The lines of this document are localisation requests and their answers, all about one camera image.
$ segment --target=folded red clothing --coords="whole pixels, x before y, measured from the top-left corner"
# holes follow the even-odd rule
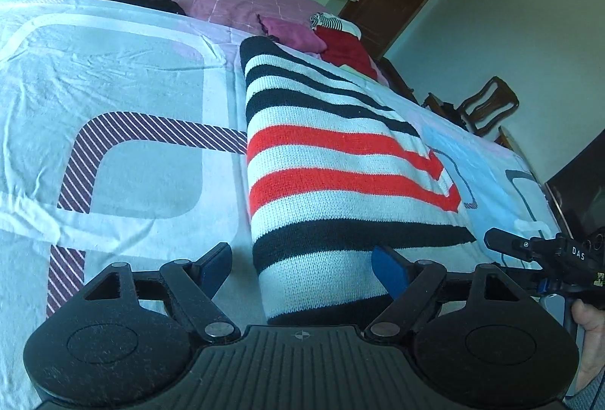
[[[378,74],[372,68],[370,55],[365,51],[361,41],[351,33],[330,29],[324,26],[315,28],[317,34],[328,46],[321,54],[321,59],[337,67],[348,65],[363,75],[378,81]]]

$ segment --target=chair backrest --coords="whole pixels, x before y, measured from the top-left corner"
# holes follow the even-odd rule
[[[470,114],[468,113],[468,109],[481,101],[482,98],[489,92],[492,86],[495,85],[495,90],[492,95],[483,103],[479,104]],[[512,104],[512,106],[504,111],[500,111],[506,106]],[[489,133],[491,129],[493,129],[500,121],[504,120],[504,118],[512,115],[517,108],[519,108],[519,100],[517,96],[512,91],[508,84],[504,82],[497,76],[492,77],[487,84],[483,86],[477,94],[468,98],[465,102],[463,102],[460,107],[457,109],[459,114],[467,120],[470,126],[473,129],[473,133],[480,137],[483,137]],[[479,128],[479,123],[487,120],[487,118],[491,115],[496,115],[489,120],[487,124],[483,127]]]

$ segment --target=black and white striped cloth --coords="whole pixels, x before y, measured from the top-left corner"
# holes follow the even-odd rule
[[[357,39],[361,39],[361,30],[355,24],[353,24],[353,22],[345,21],[344,19],[336,17],[335,15],[327,12],[318,12],[317,14],[313,14],[310,21],[311,29],[315,29],[318,26],[323,26],[329,29],[345,31],[346,33],[356,36]]]
[[[489,262],[458,190],[412,125],[364,89],[280,49],[241,44],[253,259],[268,322],[368,325],[390,302],[386,245],[454,271]]]

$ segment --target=red stripe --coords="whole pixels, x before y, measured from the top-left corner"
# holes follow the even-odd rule
[[[450,186],[448,195],[445,196],[424,189],[415,181],[398,174],[362,174],[336,169],[294,168],[269,173],[254,183],[250,190],[250,212],[254,215],[263,205],[283,197],[328,189],[410,197],[449,212],[456,212],[461,202],[455,184]]]
[[[277,145],[313,145],[347,154],[401,157],[416,169],[428,172],[433,179],[439,179],[444,170],[433,151],[429,151],[428,157],[423,157],[403,149],[394,138],[387,135],[334,132],[295,125],[276,125],[256,132],[248,144],[248,162],[265,149]]]

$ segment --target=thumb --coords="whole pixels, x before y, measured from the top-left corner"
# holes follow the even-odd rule
[[[590,304],[584,304],[581,299],[577,299],[574,302],[571,312],[574,321],[582,325],[586,331],[593,331],[605,325],[605,312]]]

